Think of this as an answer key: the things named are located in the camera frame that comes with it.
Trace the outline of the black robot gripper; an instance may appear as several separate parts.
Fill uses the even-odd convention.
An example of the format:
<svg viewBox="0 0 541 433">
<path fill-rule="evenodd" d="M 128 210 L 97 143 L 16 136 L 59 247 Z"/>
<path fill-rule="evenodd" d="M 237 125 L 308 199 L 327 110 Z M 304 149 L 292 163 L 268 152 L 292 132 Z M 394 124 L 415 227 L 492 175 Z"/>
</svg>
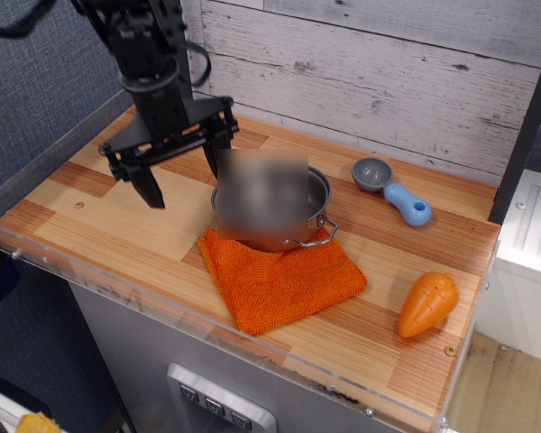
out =
<svg viewBox="0 0 541 433">
<path fill-rule="evenodd" d="M 228 149 L 238 131 L 233 99 L 183 97 L 175 74 L 154 80 L 124 75 L 119 78 L 133 99 L 136 114 L 131 123 L 99 148 L 115 178 L 131 181 L 149 207 L 165 208 L 150 167 L 201 147 L 217 179 L 217 151 Z"/>
</svg>

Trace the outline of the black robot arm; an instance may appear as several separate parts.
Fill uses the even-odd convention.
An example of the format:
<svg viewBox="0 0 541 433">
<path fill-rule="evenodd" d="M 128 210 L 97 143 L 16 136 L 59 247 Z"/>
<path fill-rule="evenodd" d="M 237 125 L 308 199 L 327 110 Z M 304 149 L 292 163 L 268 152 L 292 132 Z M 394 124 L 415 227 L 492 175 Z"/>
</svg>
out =
<svg viewBox="0 0 541 433">
<path fill-rule="evenodd" d="M 196 100 L 211 68 L 192 80 L 184 61 L 190 51 L 207 51 L 187 40 L 178 1 L 77 1 L 98 37 L 114 56 L 119 80 L 136 107 L 133 120 L 103 143 L 118 180 L 129 181 L 149 207 L 165 206 L 151 167 L 184 152 L 202 148 L 210 170 L 217 154 L 231 146 L 238 123 L 231 97 Z"/>
</svg>

